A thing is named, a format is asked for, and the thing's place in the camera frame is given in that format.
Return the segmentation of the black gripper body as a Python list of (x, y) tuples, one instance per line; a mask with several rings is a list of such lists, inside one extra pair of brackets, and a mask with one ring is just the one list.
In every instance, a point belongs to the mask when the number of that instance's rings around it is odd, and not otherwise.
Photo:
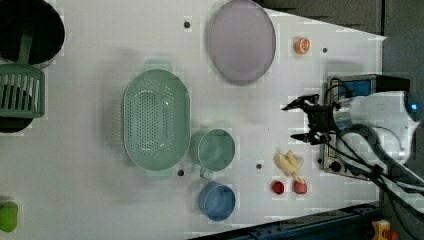
[(308, 127), (315, 132), (336, 131), (338, 127), (333, 118), (334, 106), (330, 105), (314, 105), (307, 106), (304, 112), (307, 115)]

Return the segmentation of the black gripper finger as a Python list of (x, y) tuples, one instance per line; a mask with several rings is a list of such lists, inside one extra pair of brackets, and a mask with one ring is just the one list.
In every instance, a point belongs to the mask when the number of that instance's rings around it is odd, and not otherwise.
[(288, 103), (282, 108), (282, 111), (289, 111), (292, 109), (304, 109), (306, 106), (314, 106), (318, 103), (318, 94), (302, 95), (297, 97), (292, 102)]
[(320, 145), (325, 143), (325, 136), (319, 132), (309, 131), (308, 133), (292, 134), (291, 138), (308, 143), (310, 145)]

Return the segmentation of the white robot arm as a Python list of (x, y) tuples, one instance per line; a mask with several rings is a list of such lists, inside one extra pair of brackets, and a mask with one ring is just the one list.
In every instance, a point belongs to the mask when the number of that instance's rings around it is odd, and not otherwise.
[(318, 99), (317, 94), (303, 95), (283, 108), (300, 109), (308, 119), (309, 131), (291, 137), (326, 145), (350, 170), (421, 214), (423, 178), (406, 166), (420, 125), (419, 106), (409, 93), (379, 92), (326, 105)]

